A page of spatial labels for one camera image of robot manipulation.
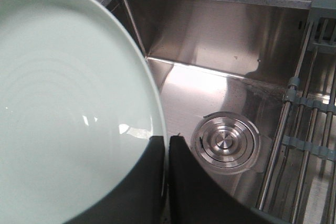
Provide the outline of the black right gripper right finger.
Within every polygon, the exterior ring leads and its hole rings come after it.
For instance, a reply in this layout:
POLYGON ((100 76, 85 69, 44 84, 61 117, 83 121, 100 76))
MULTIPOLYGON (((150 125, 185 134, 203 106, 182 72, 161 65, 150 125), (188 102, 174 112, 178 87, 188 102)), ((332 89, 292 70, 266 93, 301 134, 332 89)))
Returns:
POLYGON ((223 191, 177 135, 169 145, 169 202, 172 223, 268 222, 223 191))

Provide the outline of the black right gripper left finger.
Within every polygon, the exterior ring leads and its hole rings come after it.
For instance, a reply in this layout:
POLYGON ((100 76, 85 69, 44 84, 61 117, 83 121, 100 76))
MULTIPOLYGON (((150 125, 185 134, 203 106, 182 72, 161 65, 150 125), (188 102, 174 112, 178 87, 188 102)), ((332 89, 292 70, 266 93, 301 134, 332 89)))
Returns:
POLYGON ((165 193, 164 137, 152 136, 115 189, 68 223, 160 223, 165 193))

